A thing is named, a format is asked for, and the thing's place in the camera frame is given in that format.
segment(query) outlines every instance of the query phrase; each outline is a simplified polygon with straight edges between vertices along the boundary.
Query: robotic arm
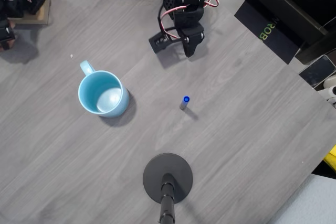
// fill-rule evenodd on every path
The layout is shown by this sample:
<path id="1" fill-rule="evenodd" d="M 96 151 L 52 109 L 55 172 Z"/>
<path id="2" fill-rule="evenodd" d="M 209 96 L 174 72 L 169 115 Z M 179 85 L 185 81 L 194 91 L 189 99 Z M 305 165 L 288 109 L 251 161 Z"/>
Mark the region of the robotic arm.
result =
<path id="1" fill-rule="evenodd" d="M 167 46 L 182 42 L 185 55 L 191 57 L 198 44 L 204 39 L 204 28 L 199 23 L 199 20 L 203 17 L 204 7 L 207 5 L 216 7 L 217 5 L 211 4 L 210 0 L 163 0 L 163 4 L 160 7 L 158 21 L 160 26 L 160 32 L 149 39 L 149 42 L 155 53 L 165 49 Z M 170 28 L 164 28 L 161 19 L 169 15 L 174 21 L 174 26 Z M 176 36 L 170 33 L 170 30 L 176 30 Z"/>

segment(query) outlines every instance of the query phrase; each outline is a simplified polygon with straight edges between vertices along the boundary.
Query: black pole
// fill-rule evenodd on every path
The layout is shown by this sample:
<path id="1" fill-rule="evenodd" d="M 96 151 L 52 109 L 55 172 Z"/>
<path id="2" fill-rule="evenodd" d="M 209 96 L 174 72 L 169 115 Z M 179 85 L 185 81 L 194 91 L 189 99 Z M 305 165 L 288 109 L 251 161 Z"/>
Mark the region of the black pole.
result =
<path id="1" fill-rule="evenodd" d="M 174 187 L 175 179 L 170 173 L 162 177 L 160 224 L 174 224 Z"/>
<path id="2" fill-rule="evenodd" d="M 193 186 L 187 161 L 176 154 L 160 154 L 146 165 L 142 181 L 147 194 L 161 203 L 160 224 L 175 224 L 174 204 L 187 197 Z"/>

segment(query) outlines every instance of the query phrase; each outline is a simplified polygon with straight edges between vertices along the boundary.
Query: light blue mug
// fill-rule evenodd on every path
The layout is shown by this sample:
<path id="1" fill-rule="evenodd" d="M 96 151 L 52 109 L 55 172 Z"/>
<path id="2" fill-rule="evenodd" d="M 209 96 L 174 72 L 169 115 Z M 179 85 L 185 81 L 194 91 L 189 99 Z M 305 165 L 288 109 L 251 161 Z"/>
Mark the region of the light blue mug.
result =
<path id="1" fill-rule="evenodd" d="M 110 72 L 95 71 L 87 60 L 80 67 L 86 75 L 78 88 L 78 98 L 84 109 L 106 118 L 121 115 L 130 97 L 120 80 Z"/>

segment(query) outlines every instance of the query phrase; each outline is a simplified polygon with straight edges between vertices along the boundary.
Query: black lamp base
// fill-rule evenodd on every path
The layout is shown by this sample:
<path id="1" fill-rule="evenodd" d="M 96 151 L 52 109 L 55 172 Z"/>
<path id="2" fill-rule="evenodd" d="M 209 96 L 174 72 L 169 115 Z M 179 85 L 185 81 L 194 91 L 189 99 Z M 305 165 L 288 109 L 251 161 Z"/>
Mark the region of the black lamp base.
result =
<path id="1" fill-rule="evenodd" d="M 172 153 L 160 154 L 147 164 L 143 172 L 143 186 L 157 203 L 161 203 L 162 177 L 171 174 L 175 179 L 174 203 L 183 200 L 193 186 L 193 173 L 186 160 Z"/>

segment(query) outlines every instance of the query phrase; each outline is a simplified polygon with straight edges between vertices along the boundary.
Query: gray wooden table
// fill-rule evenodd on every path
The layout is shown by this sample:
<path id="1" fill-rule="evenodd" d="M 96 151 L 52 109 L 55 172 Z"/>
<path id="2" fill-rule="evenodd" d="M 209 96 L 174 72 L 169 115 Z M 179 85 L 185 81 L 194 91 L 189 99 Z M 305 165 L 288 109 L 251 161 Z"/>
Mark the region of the gray wooden table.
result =
<path id="1" fill-rule="evenodd" d="M 1 224 L 155 223 L 142 174 L 165 152 L 194 173 L 177 224 L 265 223 L 336 144 L 332 106 L 224 6 L 192 58 L 155 55 L 160 2 L 52 0 L 50 25 L 0 55 Z M 129 89 L 122 117 L 81 107 L 83 60 Z"/>

